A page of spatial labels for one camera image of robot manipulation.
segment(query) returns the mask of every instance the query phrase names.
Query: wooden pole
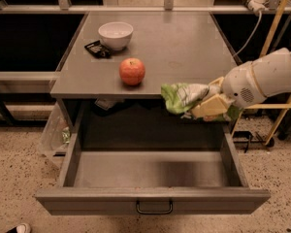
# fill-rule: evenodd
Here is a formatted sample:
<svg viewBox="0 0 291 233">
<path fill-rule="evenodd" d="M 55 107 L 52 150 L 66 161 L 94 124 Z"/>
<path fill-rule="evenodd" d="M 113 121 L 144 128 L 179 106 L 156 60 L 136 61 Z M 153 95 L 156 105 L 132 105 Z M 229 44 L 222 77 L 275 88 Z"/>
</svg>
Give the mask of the wooden pole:
<svg viewBox="0 0 291 233">
<path fill-rule="evenodd" d="M 262 47 L 262 50 L 261 50 L 261 53 L 260 53 L 260 57 L 263 57 L 267 54 L 268 50 L 269 50 L 269 47 L 270 47 L 270 44 L 272 42 L 272 39 L 274 37 L 274 34 L 275 34 L 275 31 L 277 30 L 277 27 L 278 27 L 278 24 L 281 20 L 281 16 L 284 12 L 284 8 L 285 6 L 287 5 L 289 0 L 280 0 L 280 4 L 277 8 L 277 11 L 275 13 L 275 18 L 273 20 L 273 24 L 271 26 L 271 29 L 269 31 L 269 34 L 266 38 L 266 41 L 264 43 L 264 46 Z"/>
<path fill-rule="evenodd" d="M 290 96 L 289 96 L 289 98 L 288 98 L 286 104 L 287 104 L 287 105 L 289 105 L 289 104 L 291 105 L 291 94 L 290 94 Z M 271 128 L 271 130 L 270 130 L 268 136 L 266 137 L 266 140 L 265 140 L 265 143 L 264 143 L 265 146 L 270 142 L 271 138 L 273 137 L 274 133 L 277 131 L 277 129 L 278 129 L 278 127 L 279 127 L 281 121 L 283 120 L 283 118 L 284 118 L 284 116 L 286 115 L 286 113 L 288 112 L 288 110 L 289 110 L 289 109 L 282 109 L 282 110 L 280 111 L 279 116 L 278 116 L 277 119 L 275 120 L 275 122 L 274 122 L 274 124 L 273 124 L 273 127 Z"/>
</svg>

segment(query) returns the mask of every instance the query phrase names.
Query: gray table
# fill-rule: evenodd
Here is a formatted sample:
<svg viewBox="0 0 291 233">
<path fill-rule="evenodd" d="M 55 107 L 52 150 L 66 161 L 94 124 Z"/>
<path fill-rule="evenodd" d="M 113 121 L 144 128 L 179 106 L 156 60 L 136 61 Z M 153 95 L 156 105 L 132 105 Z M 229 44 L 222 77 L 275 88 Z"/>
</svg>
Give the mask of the gray table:
<svg viewBox="0 0 291 233">
<path fill-rule="evenodd" d="M 132 42 L 111 59 L 95 59 L 83 46 L 114 20 L 135 27 Z M 131 56 L 146 67 L 136 87 L 118 75 Z M 249 188 L 227 125 L 139 103 L 99 116 L 87 101 L 160 99 L 162 83 L 209 83 L 235 65 L 209 14 L 91 13 L 51 92 L 73 129 L 58 186 L 37 199 L 53 215 L 252 213 L 270 193 Z"/>
<path fill-rule="evenodd" d="M 132 24 L 132 40 L 111 59 L 97 59 L 84 46 L 98 40 L 98 28 L 110 21 Z M 145 65 L 139 86 L 127 86 L 119 77 L 119 63 L 127 57 Z M 51 95 L 70 115 L 74 99 L 160 98 L 162 83 L 209 83 L 235 66 L 209 13 L 90 12 Z"/>
</svg>

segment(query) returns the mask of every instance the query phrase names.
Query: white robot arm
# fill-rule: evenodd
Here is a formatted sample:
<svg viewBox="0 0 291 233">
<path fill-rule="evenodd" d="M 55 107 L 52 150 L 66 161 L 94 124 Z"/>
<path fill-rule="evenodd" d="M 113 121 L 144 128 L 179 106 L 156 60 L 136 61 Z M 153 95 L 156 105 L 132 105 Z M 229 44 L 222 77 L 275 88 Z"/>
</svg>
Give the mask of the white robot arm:
<svg viewBox="0 0 291 233">
<path fill-rule="evenodd" d="M 280 49 L 232 69 L 224 77 L 222 92 L 239 108 L 291 92 L 291 52 Z"/>
</svg>

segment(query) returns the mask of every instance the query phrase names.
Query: tabletop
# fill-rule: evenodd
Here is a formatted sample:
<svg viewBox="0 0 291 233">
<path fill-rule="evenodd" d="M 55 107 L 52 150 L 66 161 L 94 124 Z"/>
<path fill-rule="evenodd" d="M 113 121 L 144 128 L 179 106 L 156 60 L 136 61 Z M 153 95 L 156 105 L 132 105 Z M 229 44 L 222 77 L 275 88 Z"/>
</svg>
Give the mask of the tabletop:
<svg viewBox="0 0 291 233">
<path fill-rule="evenodd" d="M 99 40 L 98 28 L 111 21 L 134 27 L 126 49 L 98 59 L 84 48 Z M 138 86 L 120 79 L 122 60 L 145 65 Z M 90 12 L 56 80 L 51 95 L 62 99 L 157 98 L 163 83 L 209 83 L 236 63 L 208 12 Z"/>
</svg>

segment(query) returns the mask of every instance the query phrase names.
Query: cable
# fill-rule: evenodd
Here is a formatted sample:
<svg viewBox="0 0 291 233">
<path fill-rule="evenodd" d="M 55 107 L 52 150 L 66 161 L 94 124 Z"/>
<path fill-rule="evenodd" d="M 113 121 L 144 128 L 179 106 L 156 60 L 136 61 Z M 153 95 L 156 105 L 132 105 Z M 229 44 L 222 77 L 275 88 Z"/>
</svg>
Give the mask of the cable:
<svg viewBox="0 0 291 233">
<path fill-rule="evenodd" d="M 236 52 L 232 57 L 235 57 L 236 55 L 238 55 L 246 46 L 247 44 L 249 43 L 249 41 L 251 40 L 252 36 L 254 35 L 256 29 L 258 28 L 260 22 L 261 22 L 261 19 L 262 19 L 262 11 L 259 11 L 259 19 L 258 19 L 258 22 L 256 23 L 251 35 L 249 36 L 249 38 L 246 40 L 245 44 L 243 45 L 243 47 L 238 51 Z"/>
</svg>

